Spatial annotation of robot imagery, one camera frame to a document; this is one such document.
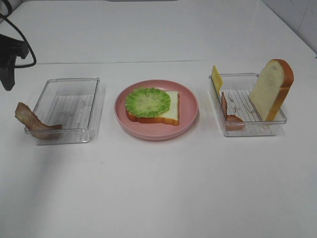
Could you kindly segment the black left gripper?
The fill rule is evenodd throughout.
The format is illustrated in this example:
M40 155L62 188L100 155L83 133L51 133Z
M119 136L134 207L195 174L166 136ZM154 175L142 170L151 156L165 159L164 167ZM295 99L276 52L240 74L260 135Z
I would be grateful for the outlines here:
M25 59L28 55L28 44L5 35L0 35L0 81L6 91L15 85L14 57Z

